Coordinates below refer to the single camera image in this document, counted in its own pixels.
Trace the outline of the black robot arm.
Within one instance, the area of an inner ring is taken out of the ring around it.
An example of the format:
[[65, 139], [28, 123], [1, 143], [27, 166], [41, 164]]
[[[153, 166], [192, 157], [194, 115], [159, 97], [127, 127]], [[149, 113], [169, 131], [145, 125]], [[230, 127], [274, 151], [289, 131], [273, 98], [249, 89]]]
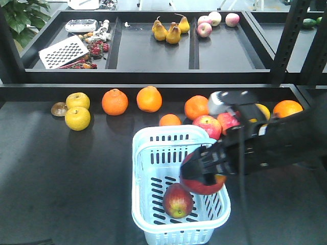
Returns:
[[189, 154], [180, 167], [181, 183], [214, 185], [216, 175], [244, 175], [311, 161], [326, 155], [326, 100], [311, 108], [270, 122], [263, 135], [263, 122], [241, 124], [228, 130], [225, 139]]

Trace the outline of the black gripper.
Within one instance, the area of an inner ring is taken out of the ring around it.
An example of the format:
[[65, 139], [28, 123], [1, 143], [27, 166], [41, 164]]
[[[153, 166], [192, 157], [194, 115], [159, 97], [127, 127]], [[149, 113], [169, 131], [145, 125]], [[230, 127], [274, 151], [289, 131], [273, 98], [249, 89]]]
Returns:
[[180, 167], [181, 179], [203, 179], [206, 186], [216, 185], [216, 174], [234, 175], [245, 170], [245, 155], [254, 153], [251, 140], [259, 136], [259, 129], [267, 122], [250, 122], [250, 107], [235, 105], [226, 112], [234, 116], [239, 125], [227, 129], [211, 147], [200, 146], [188, 154]]

